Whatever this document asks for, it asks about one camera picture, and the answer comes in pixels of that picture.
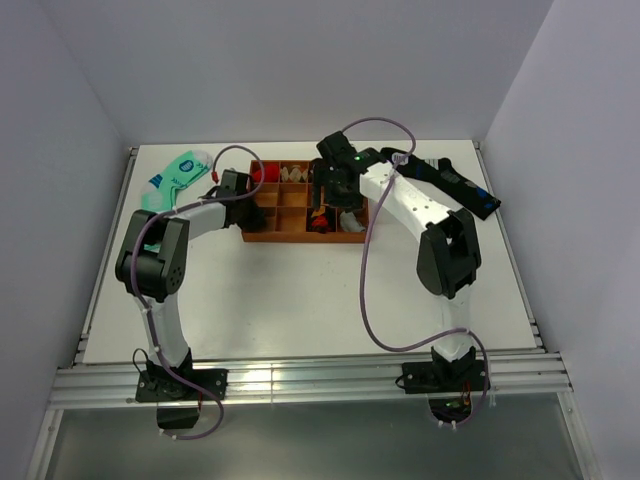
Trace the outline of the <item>red yellow argyle sock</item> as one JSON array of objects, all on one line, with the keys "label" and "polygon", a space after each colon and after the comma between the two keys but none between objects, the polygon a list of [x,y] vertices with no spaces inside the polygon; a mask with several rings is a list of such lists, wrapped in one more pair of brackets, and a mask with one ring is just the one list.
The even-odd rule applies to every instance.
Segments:
[{"label": "red yellow argyle sock", "polygon": [[309,209],[307,212],[306,230],[318,234],[333,232],[335,230],[334,212],[324,206],[318,209]]}]

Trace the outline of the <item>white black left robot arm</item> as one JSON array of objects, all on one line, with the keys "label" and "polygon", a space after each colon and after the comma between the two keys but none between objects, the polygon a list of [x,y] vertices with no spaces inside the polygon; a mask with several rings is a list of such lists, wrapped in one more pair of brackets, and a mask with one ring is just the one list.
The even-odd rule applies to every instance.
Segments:
[{"label": "white black left robot arm", "polygon": [[231,226],[243,231],[264,227],[265,215],[254,200],[258,187],[251,175],[227,169],[198,201],[163,213],[139,209],[130,219],[115,276],[134,297],[144,321],[149,343],[145,383],[158,384],[172,399],[187,397],[195,386],[178,306],[189,243]]}]

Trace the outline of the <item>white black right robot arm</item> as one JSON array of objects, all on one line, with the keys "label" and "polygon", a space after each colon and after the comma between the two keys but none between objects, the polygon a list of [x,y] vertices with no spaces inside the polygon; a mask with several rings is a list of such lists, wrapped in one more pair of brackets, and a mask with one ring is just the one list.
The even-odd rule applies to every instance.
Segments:
[{"label": "white black right robot arm", "polygon": [[319,156],[312,163],[315,206],[326,203],[354,210],[370,200],[375,204],[372,221],[386,210],[416,239],[417,277],[439,302],[442,327],[401,350],[430,346],[435,383],[446,390],[457,388],[481,348],[470,329],[470,290],[481,266],[473,215],[466,209],[449,209],[405,179],[400,169],[410,152],[357,150],[342,131],[328,135],[316,148]]}]

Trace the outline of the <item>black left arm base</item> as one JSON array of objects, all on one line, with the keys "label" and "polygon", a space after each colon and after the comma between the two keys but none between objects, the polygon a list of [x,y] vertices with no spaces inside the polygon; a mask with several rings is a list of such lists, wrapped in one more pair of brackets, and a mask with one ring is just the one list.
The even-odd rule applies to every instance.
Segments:
[{"label": "black left arm base", "polygon": [[[227,373],[226,369],[195,369],[180,375],[223,400]],[[199,403],[204,400],[205,395],[199,390],[176,380],[155,364],[139,373],[135,402],[156,405],[156,422],[160,428],[179,432],[193,428],[200,417]]]}]

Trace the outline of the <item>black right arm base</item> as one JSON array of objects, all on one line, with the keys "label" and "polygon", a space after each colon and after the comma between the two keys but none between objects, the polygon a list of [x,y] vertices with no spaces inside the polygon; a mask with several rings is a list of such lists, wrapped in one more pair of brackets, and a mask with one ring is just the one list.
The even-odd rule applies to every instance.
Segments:
[{"label": "black right arm base", "polygon": [[425,394],[432,416],[451,427],[472,415],[473,395],[487,395],[491,387],[484,362],[474,357],[453,362],[405,362],[401,369],[396,386],[407,395]]}]

